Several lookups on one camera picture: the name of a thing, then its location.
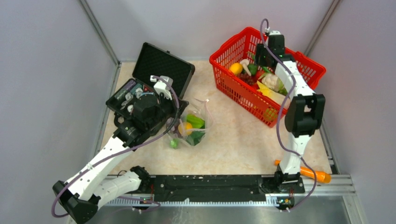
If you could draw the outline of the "white toy mushroom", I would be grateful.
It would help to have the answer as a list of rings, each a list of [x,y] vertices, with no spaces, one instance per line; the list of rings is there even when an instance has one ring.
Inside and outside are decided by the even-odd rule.
[[[252,76],[252,74],[251,74],[251,72],[250,72],[250,70],[249,70],[249,68],[248,68],[249,60],[248,60],[248,59],[242,59],[242,60],[240,61],[240,64],[242,65],[242,67],[243,67],[243,69],[245,70],[245,72],[246,72],[249,76]]]

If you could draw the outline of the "red toy tomato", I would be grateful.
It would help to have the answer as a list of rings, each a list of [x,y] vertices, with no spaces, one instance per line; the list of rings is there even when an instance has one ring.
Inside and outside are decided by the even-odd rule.
[[[261,79],[263,79],[265,77],[265,75],[266,75],[266,72],[264,70],[259,70],[256,73],[255,79],[256,80],[261,80]]]

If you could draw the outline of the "green toy pepper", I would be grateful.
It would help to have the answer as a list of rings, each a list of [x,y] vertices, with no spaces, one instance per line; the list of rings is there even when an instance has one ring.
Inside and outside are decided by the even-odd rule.
[[[176,138],[172,139],[170,141],[170,147],[172,149],[178,149],[179,148],[179,139],[176,139]]]

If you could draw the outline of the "orange toy carrot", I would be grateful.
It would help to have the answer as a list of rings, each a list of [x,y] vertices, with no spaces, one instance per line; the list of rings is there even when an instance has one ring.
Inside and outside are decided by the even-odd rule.
[[[315,179],[319,183],[330,183],[332,178],[331,175],[324,172],[324,171],[315,171],[307,168],[306,166],[301,166],[300,167],[300,175],[309,177],[311,179]]]

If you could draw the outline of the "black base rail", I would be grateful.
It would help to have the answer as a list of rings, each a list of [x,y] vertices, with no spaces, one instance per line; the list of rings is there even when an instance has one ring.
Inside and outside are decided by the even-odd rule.
[[[130,194],[148,194],[161,204],[264,202],[269,194],[305,193],[302,180],[279,184],[272,175],[157,175],[144,180]]]

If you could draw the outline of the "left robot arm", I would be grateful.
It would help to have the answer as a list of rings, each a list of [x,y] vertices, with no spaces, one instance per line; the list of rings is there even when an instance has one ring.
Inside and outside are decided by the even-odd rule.
[[[85,224],[109,201],[130,191],[146,192],[150,181],[143,167],[132,167],[113,180],[106,177],[137,149],[166,135],[169,128],[161,134],[158,131],[168,119],[175,123],[188,105],[177,96],[144,93],[134,97],[128,115],[100,152],[73,177],[53,185],[52,216],[70,216],[77,224]]]

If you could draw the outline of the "yellow toy lemon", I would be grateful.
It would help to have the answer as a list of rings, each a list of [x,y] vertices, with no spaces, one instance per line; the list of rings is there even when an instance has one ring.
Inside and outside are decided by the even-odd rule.
[[[178,131],[182,136],[189,136],[192,134],[193,126],[189,122],[182,122],[178,125]]]

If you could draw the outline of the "green toy leaf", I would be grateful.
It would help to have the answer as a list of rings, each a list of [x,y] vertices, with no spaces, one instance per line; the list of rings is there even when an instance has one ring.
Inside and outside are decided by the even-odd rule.
[[[186,121],[191,123],[194,129],[202,129],[205,127],[205,121],[194,114],[187,114]]]

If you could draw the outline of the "black poker chip case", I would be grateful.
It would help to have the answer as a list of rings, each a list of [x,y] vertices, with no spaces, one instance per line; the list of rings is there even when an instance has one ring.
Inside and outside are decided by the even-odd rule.
[[[173,79],[172,88],[180,100],[179,108],[184,109],[185,104],[182,99],[194,72],[195,66],[192,63],[145,42],[139,53],[132,78],[106,101],[106,105],[125,120],[131,121],[132,104],[136,99],[144,94],[159,96],[154,90],[155,83],[150,81],[150,76],[153,75]]]

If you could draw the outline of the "toy cauliflower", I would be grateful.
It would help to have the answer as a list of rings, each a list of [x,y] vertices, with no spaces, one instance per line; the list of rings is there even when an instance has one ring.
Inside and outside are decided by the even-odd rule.
[[[275,92],[279,92],[284,89],[282,81],[278,78],[278,76],[272,73],[263,73],[261,76],[261,83]]]

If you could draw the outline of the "clear zip top bag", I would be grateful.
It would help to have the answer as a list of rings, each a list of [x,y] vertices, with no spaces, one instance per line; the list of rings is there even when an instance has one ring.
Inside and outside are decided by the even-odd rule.
[[[170,148],[195,147],[209,133],[213,117],[208,110],[208,102],[209,99],[195,98],[174,123],[173,117],[166,121],[165,126],[170,128],[167,133]]]

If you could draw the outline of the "purple toy grapes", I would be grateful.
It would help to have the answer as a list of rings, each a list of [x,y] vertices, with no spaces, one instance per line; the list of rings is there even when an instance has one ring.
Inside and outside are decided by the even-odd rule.
[[[254,84],[256,84],[255,78],[249,76],[247,73],[240,73],[237,75],[237,77],[244,83],[248,84],[249,86],[253,86]]]

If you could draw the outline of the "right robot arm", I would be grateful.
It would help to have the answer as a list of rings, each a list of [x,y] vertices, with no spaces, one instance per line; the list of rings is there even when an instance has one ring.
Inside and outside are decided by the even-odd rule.
[[[307,143],[322,123],[325,97],[308,86],[297,68],[293,55],[285,52],[284,36],[278,31],[260,34],[262,43],[256,47],[255,64],[274,69],[283,83],[290,104],[284,116],[289,133],[289,144],[272,178],[264,178],[261,188],[265,193],[304,193],[300,165]]]

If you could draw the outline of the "yellow toy corn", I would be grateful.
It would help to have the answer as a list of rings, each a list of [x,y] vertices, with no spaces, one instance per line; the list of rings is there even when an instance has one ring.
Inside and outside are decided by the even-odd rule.
[[[261,83],[260,81],[256,82],[258,89],[257,91],[260,92],[263,96],[266,96],[268,98],[276,98],[278,93],[271,90],[270,88],[268,88],[266,85],[264,85],[263,83]]]

